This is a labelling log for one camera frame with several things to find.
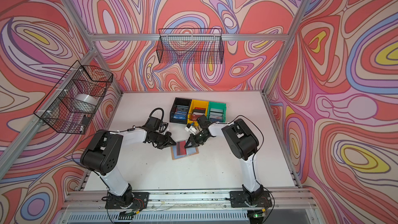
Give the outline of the brown leather card holder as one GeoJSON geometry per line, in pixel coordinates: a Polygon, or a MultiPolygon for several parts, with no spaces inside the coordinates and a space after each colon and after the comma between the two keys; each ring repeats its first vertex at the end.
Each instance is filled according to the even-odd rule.
{"type": "Polygon", "coordinates": [[[176,142],[176,146],[171,147],[172,159],[177,160],[189,156],[193,156],[199,153],[199,149],[197,147],[194,148],[185,148],[186,141],[178,141],[176,142]]]}

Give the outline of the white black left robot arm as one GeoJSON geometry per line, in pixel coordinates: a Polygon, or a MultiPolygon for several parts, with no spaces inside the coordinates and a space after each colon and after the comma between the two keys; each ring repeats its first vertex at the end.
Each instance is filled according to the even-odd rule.
{"type": "Polygon", "coordinates": [[[86,147],[80,163],[90,171],[98,173],[112,195],[121,197],[127,192],[129,183],[117,167],[120,151],[123,145],[138,143],[149,143],[157,149],[176,146],[169,131],[160,133],[141,127],[121,132],[100,130],[86,147]]]}

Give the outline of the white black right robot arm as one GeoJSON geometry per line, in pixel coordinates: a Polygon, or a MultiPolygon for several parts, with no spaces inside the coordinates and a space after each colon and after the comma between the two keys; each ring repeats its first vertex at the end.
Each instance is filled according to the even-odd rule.
{"type": "Polygon", "coordinates": [[[244,177],[243,194],[248,202],[254,202],[261,197],[264,190],[256,177],[255,155],[259,150],[259,140],[250,127],[237,116],[231,122],[211,122],[205,116],[198,118],[200,131],[191,132],[185,144],[185,149],[198,147],[209,138],[223,136],[232,152],[240,160],[244,177]]]}

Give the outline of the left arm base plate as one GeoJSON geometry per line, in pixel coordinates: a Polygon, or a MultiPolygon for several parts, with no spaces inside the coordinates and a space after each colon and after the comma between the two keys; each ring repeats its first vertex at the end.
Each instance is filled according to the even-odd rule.
{"type": "Polygon", "coordinates": [[[132,209],[142,210],[148,206],[149,192],[128,192],[123,196],[107,194],[106,209],[132,209]]]}

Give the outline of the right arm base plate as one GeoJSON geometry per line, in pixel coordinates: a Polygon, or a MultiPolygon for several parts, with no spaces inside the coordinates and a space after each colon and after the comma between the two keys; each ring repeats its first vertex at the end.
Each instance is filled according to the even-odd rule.
{"type": "Polygon", "coordinates": [[[268,209],[273,207],[273,198],[269,191],[260,190],[255,193],[241,191],[230,191],[228,201],[233,208],[260,207],[268,209]]]}

